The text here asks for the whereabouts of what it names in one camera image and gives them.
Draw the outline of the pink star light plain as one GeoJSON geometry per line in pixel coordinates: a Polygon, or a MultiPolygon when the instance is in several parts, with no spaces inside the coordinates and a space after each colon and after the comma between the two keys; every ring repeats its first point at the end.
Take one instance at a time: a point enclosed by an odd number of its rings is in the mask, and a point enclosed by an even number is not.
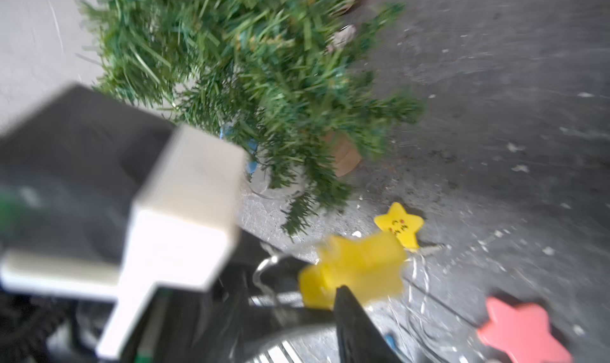
{"type": "Polygon", "coordinates": [[[495,297],[486,299],[489,321],[478,328],[479,340],[500,350],[516,363],[573,361],[552,334],[549,315],[538,304],[509,305],[495,297]]]}

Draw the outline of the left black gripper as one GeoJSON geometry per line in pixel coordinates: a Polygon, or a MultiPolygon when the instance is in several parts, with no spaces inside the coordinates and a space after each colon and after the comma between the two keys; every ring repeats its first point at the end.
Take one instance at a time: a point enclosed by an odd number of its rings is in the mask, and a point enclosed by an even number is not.
{"type": "Polygon", "coordinates": [[[175,127],[73,85],[1,137],[1,247],[113,264],[175,127]]]}

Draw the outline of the blue star light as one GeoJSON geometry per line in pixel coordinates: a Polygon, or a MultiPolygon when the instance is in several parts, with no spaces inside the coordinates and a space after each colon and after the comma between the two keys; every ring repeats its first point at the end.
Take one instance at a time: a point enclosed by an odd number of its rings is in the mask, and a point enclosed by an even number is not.
{"type": "MultiPolygon", "coordinates": [[[[231,134],[232,129],[233,129],[233,126],[230,125],[229,123],[224,124],[220,129],[219,138],[227,139],[229,137],[229,135],[231,134]]],[[[250,139],[247,142],[247,151],[250,154],[250,158],[249,158],[249,162],[246,165],[246,172],[250,175],[254,174],[254,172],[256,172],[257,167],[258,167],[258,162],[255,158],[257,146],[258,146],[258,144],[254,139],[250,139]]]]}

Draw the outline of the yellow star light small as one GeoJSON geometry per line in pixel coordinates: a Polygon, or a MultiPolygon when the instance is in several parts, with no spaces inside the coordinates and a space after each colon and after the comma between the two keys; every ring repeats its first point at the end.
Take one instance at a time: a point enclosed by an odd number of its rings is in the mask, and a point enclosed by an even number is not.
{"type": "Polygon", "coordinates": [[[407,251],[389,232],[359,239],[336,235],[316,247],[318,262],[302,269],[299,290],[305,307],[332,309],[338,288],[348,287],[360,304],[398,296],[407,251]]]}

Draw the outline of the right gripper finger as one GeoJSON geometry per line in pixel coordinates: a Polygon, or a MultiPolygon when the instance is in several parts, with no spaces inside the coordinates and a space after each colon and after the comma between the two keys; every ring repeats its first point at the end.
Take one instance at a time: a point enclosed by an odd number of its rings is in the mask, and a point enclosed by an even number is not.
{"type": "Polygon", "coordinates": [[[337,289],[333,313],[341,363],[401,363],[347,286],[337,289]]]}

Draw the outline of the green christmas tree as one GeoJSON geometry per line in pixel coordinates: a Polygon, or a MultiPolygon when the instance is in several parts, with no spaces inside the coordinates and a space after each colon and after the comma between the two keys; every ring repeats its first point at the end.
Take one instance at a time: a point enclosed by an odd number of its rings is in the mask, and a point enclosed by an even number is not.
{"type": "Polygon", "coordinates": [[[364,157],[382,155],[392,130],[423,112],[408,91],[373,94],[357,70],[403,5],[383,6],[343,49],[327,51],[360,0],[78,0],[94,37],[98,92],[168,111],[173,120],[247,151],[273,189],[296,187],[283,231],[296,235],[320,211],[340,212],[351,193],[335,172],[338,137],[364,157]]]}

